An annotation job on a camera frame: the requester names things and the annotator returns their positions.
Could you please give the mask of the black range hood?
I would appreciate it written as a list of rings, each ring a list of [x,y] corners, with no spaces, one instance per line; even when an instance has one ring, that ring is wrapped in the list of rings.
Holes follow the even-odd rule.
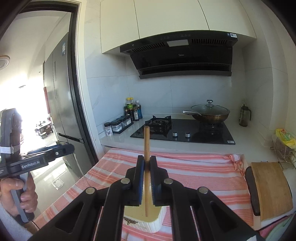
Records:
[[[126,43],[140,79],[177,75],[231,76],[234,33],[191,30],[164,33]]]

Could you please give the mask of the pink striped tablecloth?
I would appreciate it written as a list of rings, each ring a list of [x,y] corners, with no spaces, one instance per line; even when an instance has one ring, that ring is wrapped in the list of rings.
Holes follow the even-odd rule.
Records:
[[[134,167],[138,153],[111,149],[84,177],[35,219],[42,228],[88,187],[103,189],[123,178]],[[249,226],[253,212],[247,184],[242,176],[243,161],[239,155],[155,153],[158,166],[167,170],[173,180],[185,187],[207,187]]]

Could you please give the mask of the grey refrigerator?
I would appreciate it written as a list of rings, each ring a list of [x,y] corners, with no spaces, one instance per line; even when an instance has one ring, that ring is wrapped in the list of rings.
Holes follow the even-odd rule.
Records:
[[[76,102],[72,78],[71,51],[66,34],[44,64],[44,86],[50,116],[58,141],[74,146],[74,153],[63,157],[72,173],[81,178],[96,163],[92,154]]]

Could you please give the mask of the dark glass kettle jug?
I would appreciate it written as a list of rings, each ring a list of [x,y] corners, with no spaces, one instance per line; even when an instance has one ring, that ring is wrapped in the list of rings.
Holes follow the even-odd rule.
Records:
[[[239,125],[243,127],[247,127],[248,123],[251,121],[252,112],[245,104],[241,106],[240,109],[240,117],[239,117]]]

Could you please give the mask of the white upper cabinets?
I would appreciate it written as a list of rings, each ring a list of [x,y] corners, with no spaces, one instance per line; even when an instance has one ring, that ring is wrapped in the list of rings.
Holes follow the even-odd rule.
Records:
[[[163,33],[210,30],[256,39],[240,1],[101,1],[101,51]]]

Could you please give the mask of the cream utensil holder box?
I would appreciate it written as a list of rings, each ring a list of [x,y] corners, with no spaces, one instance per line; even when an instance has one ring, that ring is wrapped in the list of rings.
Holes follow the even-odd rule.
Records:
[[[148,199],[146,199],[143,191],[140,206],[125,206],[123,224],[143,232],[156,233],[161,229],[166,212],[166,206],[160,207],[153,204],[152,189],[150,187]]]

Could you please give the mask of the condiment bottles group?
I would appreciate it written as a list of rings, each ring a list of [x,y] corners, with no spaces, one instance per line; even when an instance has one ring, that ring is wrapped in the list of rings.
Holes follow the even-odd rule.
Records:
[[[125,112],[126,115],[131,117],[132,121],[142,119],[142,108],[139,100],[134,101],[133,97],[126,98]]]

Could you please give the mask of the black gas cooktop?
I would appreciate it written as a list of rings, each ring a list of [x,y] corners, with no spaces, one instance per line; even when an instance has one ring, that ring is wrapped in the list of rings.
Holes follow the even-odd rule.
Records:
[[[198,120],[173,119],[171,116],[153,116],[145,121],[132,138],[144,138],[144,127],[149,126],[150,139],[160,141],[202,144],[235,145],[235,141],[224,123],[207,124]]]

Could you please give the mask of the wooden cutting board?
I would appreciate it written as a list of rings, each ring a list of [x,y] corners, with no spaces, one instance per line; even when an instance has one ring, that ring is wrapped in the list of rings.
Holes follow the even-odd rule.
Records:
[[[278,162],[252,162],[259,199],[260,220],[281,216],[293,209],[292,193]]]

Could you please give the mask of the wok with glass lid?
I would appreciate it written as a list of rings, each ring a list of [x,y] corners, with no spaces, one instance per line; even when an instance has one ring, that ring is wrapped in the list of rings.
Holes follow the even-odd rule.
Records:
[[[213,100],[208,99],[206,104],[191,106],[190,110],[184,110],[182,113],[190,115],[200,122],[215,125],[227,120],[230,110],[220,105],[214,105]]]

